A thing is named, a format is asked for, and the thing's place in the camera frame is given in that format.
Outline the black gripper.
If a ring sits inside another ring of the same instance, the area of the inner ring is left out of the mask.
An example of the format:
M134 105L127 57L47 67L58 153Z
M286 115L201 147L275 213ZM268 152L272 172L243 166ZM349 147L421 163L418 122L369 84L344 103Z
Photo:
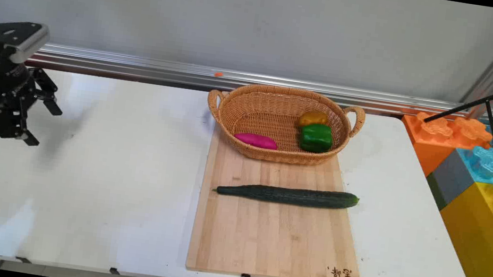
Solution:
M40 68L27 68L25 63L0 59L0 137L20 139L28 146L39 140L28 129L28 110L40 99L51 115L63 112L56 103L56 83Z

